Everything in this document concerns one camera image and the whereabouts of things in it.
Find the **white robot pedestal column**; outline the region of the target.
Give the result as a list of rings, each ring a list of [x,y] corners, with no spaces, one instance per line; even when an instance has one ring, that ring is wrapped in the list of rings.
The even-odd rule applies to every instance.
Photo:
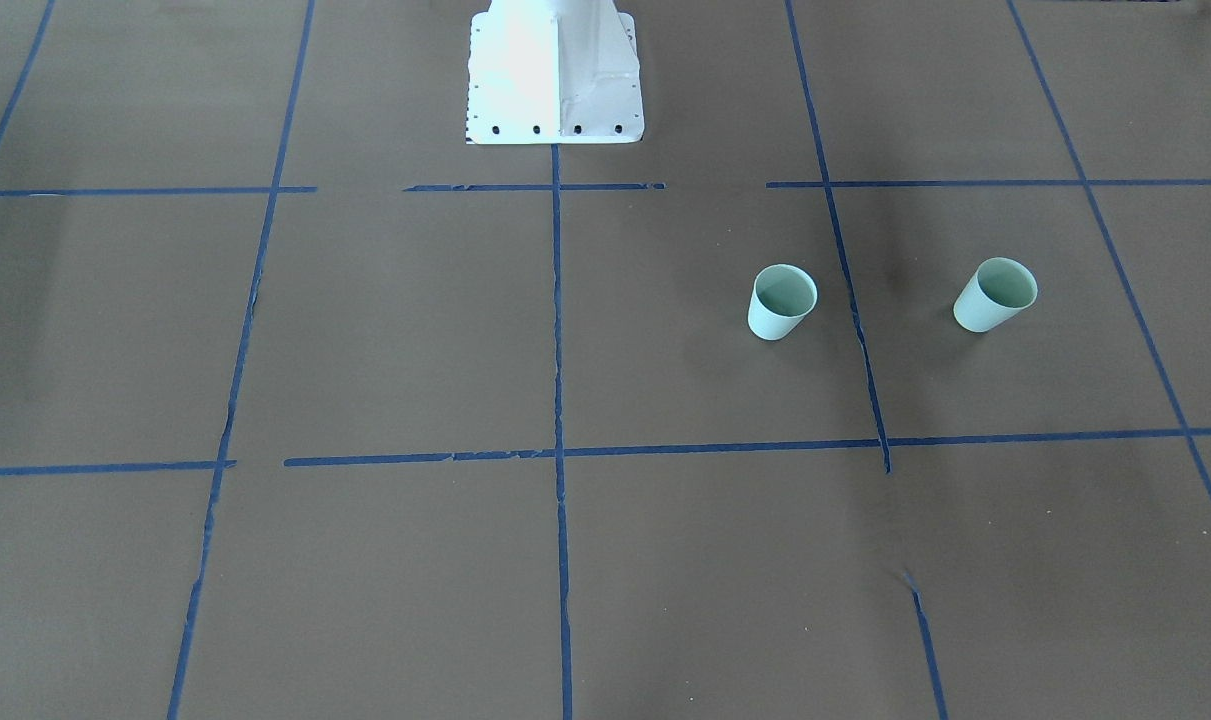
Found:
[[[613,1],[492,1],[467,33],[465,142],[637,143],[635,18]]]

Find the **green cup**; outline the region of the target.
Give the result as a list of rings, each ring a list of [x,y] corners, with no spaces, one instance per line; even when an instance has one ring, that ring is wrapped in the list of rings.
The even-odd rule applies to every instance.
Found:
[[[820,296],[807,270],[791,264],[765,266],[753,278],[748,329],[764,341],[784,340],[819,305]]]
[[[1039,284],[1025,264],[989,258],[971,275],[953,304],[953,318],[966,332],[992,332],[1035,304]]]

